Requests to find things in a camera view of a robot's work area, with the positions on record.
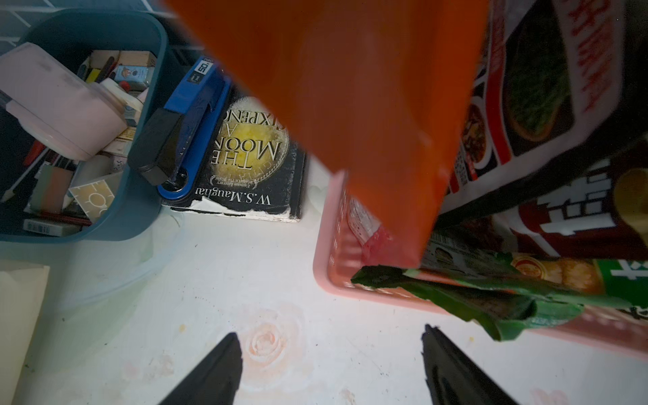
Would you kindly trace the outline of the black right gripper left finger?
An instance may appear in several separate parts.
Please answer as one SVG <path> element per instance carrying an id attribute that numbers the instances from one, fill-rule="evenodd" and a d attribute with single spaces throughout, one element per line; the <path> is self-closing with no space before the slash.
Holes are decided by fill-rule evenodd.
<path id="1" fill-rule="evenodd" d="M 232 405 L 241 383 L 243 360 L 235 332 L 218 345 L 160 402 L 160 404 Z"/>

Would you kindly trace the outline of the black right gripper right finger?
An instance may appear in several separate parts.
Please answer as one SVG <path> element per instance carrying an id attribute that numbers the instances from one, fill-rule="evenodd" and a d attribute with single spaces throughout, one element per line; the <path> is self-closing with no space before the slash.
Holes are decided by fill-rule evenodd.
<path id="1" fill-rule="evenodd" d="M 438 327 L 425 327 L 422 344 L 426 384 L 433 404 L 516 405 Z"/>

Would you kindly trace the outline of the dark maroon condiment packet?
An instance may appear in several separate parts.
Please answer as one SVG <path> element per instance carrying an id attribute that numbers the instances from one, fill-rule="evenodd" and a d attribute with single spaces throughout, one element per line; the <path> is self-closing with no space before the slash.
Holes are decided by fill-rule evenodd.
<path id="1" fill-rule="evenodd" d="M 462 227 L 471 244 L 492 251 L 645 260 L 647 141 L 542 197 Z"/>

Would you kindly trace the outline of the orange condiment packet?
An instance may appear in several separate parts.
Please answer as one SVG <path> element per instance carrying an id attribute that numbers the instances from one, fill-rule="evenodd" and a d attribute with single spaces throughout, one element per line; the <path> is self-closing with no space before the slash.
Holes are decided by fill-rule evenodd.
<path id="1" fill-rule="evenodd" d="M 167 7 L 420 264 L 447 192 L 486 1 L 170 1 Z"/>

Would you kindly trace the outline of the black red condiment packet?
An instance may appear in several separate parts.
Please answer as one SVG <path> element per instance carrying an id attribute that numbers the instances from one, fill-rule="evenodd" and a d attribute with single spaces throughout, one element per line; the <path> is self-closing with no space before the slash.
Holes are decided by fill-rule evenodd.
<path id="1" fill-rule="evenodd" d="M 563 187 L 647 133 L 644 1 L 493 1 L 438 228 Z"/>

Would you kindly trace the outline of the green condiment packet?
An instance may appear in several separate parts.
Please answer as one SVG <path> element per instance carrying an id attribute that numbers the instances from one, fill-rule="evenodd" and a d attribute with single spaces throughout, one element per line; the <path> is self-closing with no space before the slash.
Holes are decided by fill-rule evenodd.
<path id="1" fill-rule="evenodd" d="M 647 264 L 638 261 L 547 258 L 431 241 L 418 268 L 364 266 L 351 281 L 405 290 L 476 322 L 495 341 L 565 325 L 587 310 L 647 322 Z"/>

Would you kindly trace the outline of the pink plastic basket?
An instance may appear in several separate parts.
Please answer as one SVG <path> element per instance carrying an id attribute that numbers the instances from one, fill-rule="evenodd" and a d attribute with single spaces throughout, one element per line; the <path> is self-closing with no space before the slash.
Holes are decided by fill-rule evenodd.
<path id="1" fill-rule="evenodd" d="M 346 175 L 339 172 L 332 175 L 328 185 L 313 262 L 319 286 L 330 294 L 354 300 L 370 300 L 446 316 L 448 312 L 442 308 L 403 289 L 372 290 L 351 283 L 351 277 L 362 267 L 362 256 L 361 246 L 347 221 L 345 182 Z M 614 310 L 588 308 L 572 322 L 532 332 L 647 360 L 647 322 Z"/>

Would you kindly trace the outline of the black paperback book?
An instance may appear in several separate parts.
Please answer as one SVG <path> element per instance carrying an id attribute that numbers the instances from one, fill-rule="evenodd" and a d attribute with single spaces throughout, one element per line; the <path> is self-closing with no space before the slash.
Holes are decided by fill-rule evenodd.
<path id="1" fill-rule="evenodd" d="M 208 113 L 177 178 L 158 187 L 175 211 L 295 223 L 306 154 L 256 98 L 231 88 Z"/>

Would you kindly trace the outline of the blue stapler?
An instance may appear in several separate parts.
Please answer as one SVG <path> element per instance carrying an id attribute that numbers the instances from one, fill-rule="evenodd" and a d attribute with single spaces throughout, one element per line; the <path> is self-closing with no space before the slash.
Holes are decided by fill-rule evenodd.
<path id="1" fill-rule="evenodd" d="M 199 58 L 137 136 L 128 165 L 166 202 L 184 199 L 195 185 L 231 86 L 216 60 Z"/>

